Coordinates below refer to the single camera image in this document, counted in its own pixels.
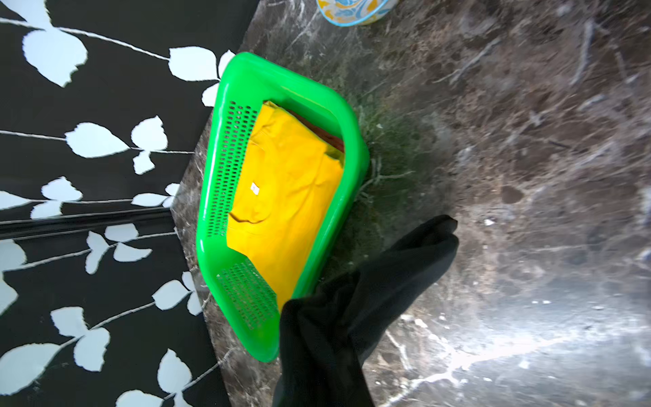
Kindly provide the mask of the green plastic basket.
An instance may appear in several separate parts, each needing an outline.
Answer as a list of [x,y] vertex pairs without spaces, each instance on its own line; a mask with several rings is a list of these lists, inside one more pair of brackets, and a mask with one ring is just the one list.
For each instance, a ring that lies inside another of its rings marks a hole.
[[247,145],[264,103],[292,110],[344,142],[344,166],[293,298],[313,293],[370,163],[357,117],[332,89],[243,53],[225,68],[217,91],[198,210],[198,267],[244,349],[271,362],[279,353],[281,308],[276,295],[243,254],[226,243],[229,214]]

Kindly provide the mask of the black t-shirt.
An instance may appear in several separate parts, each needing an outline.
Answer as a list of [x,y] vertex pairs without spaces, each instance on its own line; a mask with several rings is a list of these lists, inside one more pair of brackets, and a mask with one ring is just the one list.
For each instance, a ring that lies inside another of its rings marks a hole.
[[355,271],[288,301],[280,318],[275,406],[371,406],[362,366],[387,328],[451,266],[458,222],[419,225]]

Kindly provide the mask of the red t-shirt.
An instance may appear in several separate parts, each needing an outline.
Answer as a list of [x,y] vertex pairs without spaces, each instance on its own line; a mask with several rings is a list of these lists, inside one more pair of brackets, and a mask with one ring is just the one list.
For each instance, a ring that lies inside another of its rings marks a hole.
[[317,135],[320,139],[323,141],[327,142],[329,145],[337,149],[338,151],[344,153],[345,148],[344,148],[344,142],[340,137],[336,137],[331,135],[329,132],[325,131],[324,129],[317,127],[316,125],[310,123],[308,120],[303,118],[303,116],[297,114],[296,112],[292,110],[288,110],[288,113],[292,115],[294,118],[299,120],[305,127],[307,127],[309,130],[311,130],[315,135]]

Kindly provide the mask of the patterned yellow blue bowl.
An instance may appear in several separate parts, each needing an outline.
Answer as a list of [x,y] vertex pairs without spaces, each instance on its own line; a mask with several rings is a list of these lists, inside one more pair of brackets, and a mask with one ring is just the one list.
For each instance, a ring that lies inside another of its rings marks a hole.
[[398,0],[317,0],[321,15],[332,25],[369,25],[384,18]]

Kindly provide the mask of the yellow t-shirt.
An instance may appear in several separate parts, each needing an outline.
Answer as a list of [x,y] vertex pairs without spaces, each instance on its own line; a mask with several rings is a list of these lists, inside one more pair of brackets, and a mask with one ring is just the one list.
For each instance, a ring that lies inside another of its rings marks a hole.
[[226,243],[245,255],[283,307],[293,296],[343,175],[344,153],[282,107],[255,122]]

